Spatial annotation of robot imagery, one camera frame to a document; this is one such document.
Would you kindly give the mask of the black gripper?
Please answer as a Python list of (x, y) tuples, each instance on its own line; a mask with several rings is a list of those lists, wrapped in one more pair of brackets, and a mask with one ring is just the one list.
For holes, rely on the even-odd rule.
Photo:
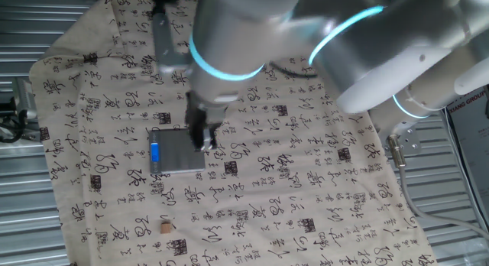
[(186, 93), (186, 101), (185, 123), (195, 150), (216, 149), (215, 130), (224, 122), (228, 104), (208, 102), (192, 90)]

